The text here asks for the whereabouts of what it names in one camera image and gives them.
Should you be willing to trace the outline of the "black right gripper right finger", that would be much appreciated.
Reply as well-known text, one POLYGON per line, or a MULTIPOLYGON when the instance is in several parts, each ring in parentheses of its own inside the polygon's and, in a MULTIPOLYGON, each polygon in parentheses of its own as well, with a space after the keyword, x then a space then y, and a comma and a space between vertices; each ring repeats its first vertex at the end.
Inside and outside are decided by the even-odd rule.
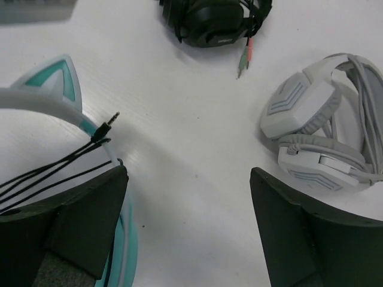
POLYGON ((250 188, 272 286, 382 286, 382 221, 325 204, 259 167, 250 188))

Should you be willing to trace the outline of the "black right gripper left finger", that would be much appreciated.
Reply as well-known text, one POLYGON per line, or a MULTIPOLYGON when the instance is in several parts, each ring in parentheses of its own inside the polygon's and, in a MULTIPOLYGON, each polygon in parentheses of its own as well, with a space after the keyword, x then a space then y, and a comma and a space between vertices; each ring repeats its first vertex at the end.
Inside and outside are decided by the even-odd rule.
POLYGON ((1 214, 1 286, 94 286, 107 263, 128 183, 117 166, 1 214))

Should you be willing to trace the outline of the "teal cat-ear headphones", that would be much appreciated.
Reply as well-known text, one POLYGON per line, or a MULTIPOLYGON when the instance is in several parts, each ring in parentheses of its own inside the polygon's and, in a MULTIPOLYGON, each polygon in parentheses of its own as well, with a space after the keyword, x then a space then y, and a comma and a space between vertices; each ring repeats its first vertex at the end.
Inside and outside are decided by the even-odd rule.
MULTIPOLYGON (((36 196, 42 193, 42 189, 38 188, 40 183, 98 148, 103 148, 109 158, 101 164, 103 173, 117 166, 125 167, 110 147, 108 132, 112 121, 97 125, 84 115, 80 83, 74 64, 67 55, 55 57, 33 68, 10 87, 2 88, 1 108, 50 115, 78 127, 90 138, 88 143, 64 158, 4 182, 1 185, 1 214, 40 201, 36 200, 36 196)), ((107 263, 101 279, 94 286, 131 286, 137 257, 138 235, 126 187, 107 263)))

